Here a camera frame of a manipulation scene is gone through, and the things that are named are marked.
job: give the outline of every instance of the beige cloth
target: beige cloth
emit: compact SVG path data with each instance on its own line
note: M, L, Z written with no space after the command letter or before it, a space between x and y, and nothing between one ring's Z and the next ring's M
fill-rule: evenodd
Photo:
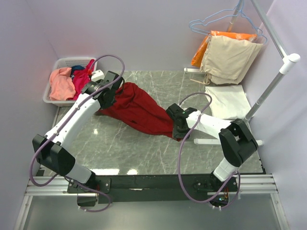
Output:
M242 119L250 110L242 85L206 86L205 92L212 97L209 107L214 117L225 120Z
M215 84L239 84L263 44L212 36L202 58L200 72Z

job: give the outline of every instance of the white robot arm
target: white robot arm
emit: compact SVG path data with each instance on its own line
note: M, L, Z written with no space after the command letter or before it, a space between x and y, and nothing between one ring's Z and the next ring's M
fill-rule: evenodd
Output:
M173 136L183 138L198 121L201 112L171 105L167 114L174 120ZM221 141L224 158L213 171L221 182L235 172L257 149L258 144L243 120L223 120L206 114L201 115L194 129L207 133Z
M97 82L90 81L79 95L77 101L73 107L65 114L60 122L48 131L45 136L36 135L32 141L34 150L37 151L48 139L54 134L56 136L50 141L37 155L36 160L38 163L46 166L52 171L61 176L67 176L74 179L90 188L96 188L95 173L86 167L78 164L75 158L67 151L72 141L78 135L85 122L99 109L105 109L113 105L115 102L116 90L120 87L124 81L120 78L119 81L114 83L108 88L95 95L93 98L87 100L82 106L80 103L87 98L90 94L98 91L103 86L106 86L110 82L114 81L118 77L118 74L108 71L103 80ZM57 133L58 128L67 121L73 111L77 108L77 112L66 123L65 127Z

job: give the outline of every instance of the marble table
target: marble table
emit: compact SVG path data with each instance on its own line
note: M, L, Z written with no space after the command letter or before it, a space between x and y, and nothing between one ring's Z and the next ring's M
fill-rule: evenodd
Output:
M183 71L127 71L126 82L134 82L166 109L186 95L203 92L203 76ZM207 104L204 95L188 98L183 105L202 109ZM56 123L69 108L60 108ZM210 108L205 111L211 115ZM181 156L182 173L211 173L223 159L220 146L197 146L194 138L213 138L194 131L185 143ZM98 174L175 174L180 142L165 136L141 133L125 123L104 115L93 115L68 150L85 167ZM241 173L262 173L257 152L240 168Z

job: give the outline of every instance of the pink towel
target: pink towel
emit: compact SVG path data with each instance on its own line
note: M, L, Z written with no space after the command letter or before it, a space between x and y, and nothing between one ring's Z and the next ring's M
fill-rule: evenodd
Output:
M49 97L52 101L66 101L74 97L76 91L71 80L70 67L52 71L49 82L51 85Z
M81 93L83 87L91 81L91 79L88 76L88 70L90 69L93 62L94 62L94 59L90 60L90 63L87 64L85 69L74 71L73 74L75 75L75 77L73 78L72 82L73 82L73 85L75 86L76 94L73 100L78 99L79 94Z

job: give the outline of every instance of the white wall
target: white wall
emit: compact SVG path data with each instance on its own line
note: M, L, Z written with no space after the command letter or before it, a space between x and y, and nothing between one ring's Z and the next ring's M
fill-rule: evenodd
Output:
M268 17L288 53L301 62L284 77L251 120L262 163L273 173L291 229L306 229L307 200L307 2L275 0ZM278 73L282 60L273 42L259 55L244 81L254 104Z
M238 3L238 0L27 1L59 57L117 54L129 70L182 70L189 66L204 38L191 32L189 22L205 19L222 9L233 9ZM267 11L272 0L260 1ZM257 13L249 0L245 2L245 12L259 26ZM224 31L229 21L230 17L210 24L207 29ZM243 18L234 30L253 33ZM111 60L104 66L120 69L120 64L116 64Z
M24 0L1 2L0 55L0 229L10 230L29 180L32 138L51 127L56 109L42 95L57 57Z

